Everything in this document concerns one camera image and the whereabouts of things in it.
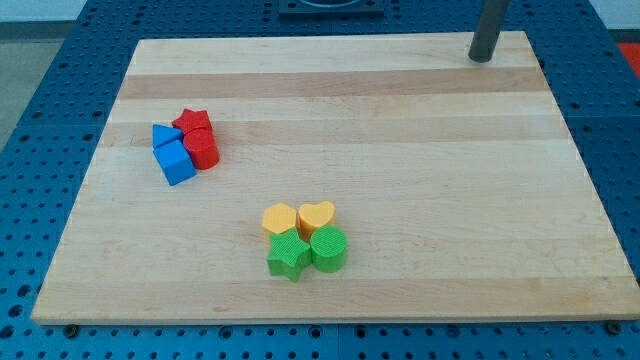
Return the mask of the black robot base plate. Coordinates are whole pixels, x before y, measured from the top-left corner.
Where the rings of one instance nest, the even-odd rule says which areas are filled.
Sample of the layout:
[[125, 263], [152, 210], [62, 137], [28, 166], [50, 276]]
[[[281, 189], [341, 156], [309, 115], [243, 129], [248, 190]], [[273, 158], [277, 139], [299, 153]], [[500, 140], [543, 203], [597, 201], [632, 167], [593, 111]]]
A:
[[380, 15], [385, 0], [278, 0], [280, 17]]

